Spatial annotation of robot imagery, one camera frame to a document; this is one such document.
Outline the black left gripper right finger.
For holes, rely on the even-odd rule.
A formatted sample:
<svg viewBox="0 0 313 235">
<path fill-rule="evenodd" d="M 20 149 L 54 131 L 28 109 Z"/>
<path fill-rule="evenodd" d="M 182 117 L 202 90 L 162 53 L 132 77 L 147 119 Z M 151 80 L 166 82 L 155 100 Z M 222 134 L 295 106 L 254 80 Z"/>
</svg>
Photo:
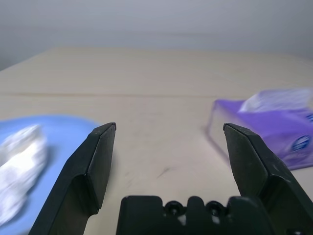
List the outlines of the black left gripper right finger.
<svg viewBox="0 0 313 235">
<path fill-rule="evenodd" d="M 260 199 L 278 235 L 311 235 L 313 203 L 287 166 L 251 130 L 223 127 L 240 195 Z"/>
</svg>

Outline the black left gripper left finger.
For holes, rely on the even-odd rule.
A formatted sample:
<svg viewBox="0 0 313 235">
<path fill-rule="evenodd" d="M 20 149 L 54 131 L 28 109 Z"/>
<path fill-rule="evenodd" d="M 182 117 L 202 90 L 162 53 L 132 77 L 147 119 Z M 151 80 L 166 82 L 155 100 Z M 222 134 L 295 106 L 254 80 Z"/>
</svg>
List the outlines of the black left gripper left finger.
<svg viewBox="0 0 313 235">
<path fill-rule="evenodd" d="M 82 235 L 106 193 L 116 132 L 114 122 L 96 127 L 63 166 L 31 235 Z"/>
</svg>

